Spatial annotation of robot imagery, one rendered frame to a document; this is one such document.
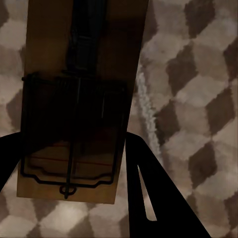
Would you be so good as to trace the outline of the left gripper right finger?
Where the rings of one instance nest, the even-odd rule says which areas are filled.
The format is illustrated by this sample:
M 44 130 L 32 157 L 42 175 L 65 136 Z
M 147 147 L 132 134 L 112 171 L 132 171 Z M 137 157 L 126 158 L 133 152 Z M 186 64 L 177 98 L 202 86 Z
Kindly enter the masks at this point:
M 125 134 L 130 238 L 211 238 L 144 139 Z M 146 217 L 138 166 L 157 221 Z

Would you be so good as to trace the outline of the mousetrap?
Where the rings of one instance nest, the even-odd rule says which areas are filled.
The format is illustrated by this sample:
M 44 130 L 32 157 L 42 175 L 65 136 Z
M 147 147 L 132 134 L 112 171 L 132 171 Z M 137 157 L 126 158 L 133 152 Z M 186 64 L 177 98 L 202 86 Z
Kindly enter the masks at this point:
M 115 204 L 149 0 L 28 0 L 16 197 Z

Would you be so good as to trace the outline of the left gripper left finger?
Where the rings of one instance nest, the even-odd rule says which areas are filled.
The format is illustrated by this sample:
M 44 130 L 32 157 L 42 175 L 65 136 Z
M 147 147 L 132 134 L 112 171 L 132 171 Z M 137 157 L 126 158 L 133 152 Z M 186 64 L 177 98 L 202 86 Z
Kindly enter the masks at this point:
M 20 159 L 20 132 L 0 137 L 0 191 Z

